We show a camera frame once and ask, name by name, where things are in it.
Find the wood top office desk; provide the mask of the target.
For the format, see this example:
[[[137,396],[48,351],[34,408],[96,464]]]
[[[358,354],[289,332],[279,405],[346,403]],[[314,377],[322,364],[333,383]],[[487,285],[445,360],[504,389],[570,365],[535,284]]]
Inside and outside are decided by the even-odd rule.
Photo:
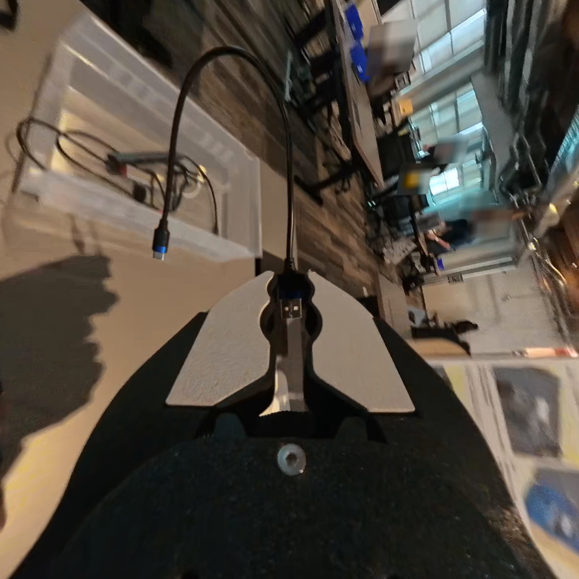
[[[351,58],[354,40],[344,14],[344,1],[329,1],[339,51],[340,78],[344,97],[339,100],[344,120],[343,140],[350,150],[352,165],[379,187],[384,185],[372,107],[365,85],[360,81]]]

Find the clear plastic organizer box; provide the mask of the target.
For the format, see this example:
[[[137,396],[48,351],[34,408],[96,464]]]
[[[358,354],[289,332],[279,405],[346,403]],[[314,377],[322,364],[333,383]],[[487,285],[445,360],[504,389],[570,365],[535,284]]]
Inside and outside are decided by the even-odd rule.
[[[168,154],[178,89],[92,15],[79,17],[56,44],[38,100],[41,120],[86,129],[122,152]],[[260,161],[190,98],[179,128],[179,154],[206,169],[218,207],[213,227],[208,184],[188,186],[169,216],[170,245],[214,262],[262,257]],[[47,170],[24,170],[19,190],[48,219],[74,217],[107,234],[151,242],[162,209],[130,200],[57,151],[47,127],[31,130],[33,151]]]

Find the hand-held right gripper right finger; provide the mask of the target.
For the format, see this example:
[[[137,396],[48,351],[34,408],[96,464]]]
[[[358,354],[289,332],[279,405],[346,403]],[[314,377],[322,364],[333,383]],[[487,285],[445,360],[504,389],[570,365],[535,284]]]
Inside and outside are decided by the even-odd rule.
[[[304,398],[316,437],[335,437],[349,419],[378,435],[376,419],[415,405],[374,316],[326,278],[305,274]]]

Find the silver usb hub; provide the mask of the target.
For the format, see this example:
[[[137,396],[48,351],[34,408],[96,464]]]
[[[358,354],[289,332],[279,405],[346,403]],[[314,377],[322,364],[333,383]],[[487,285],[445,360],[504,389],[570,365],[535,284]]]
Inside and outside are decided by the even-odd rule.
[[[125,165],[150,165],[167,164],[169,160],[168,152],[112,152],[106,158],[106,163],[110,167]]]

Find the blue plastic bin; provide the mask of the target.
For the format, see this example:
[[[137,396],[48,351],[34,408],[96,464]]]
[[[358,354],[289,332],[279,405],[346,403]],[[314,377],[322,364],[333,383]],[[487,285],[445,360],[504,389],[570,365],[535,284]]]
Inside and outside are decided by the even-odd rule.
[[[353,39],[358,42],[364,37],[364,26],[355,1],[349,1],[344,5],[344,18],[352,34]]]
[[[366,48],[363,47],[360,41],[356,41],[351,45],[350,58],[352,69],[355,72],[358,81],[361,84],[367,85],[371,78],[366,70],[368,62]]]

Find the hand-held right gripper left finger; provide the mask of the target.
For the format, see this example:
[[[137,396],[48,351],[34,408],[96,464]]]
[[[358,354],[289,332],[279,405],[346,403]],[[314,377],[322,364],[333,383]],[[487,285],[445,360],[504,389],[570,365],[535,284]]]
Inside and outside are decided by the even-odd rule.
[[[276,360],[261,319],[274,273],[265,271],[208,311],[166,405],[202,410],[196,435],[209,435],[223,413],[245,423],[277,412]]]

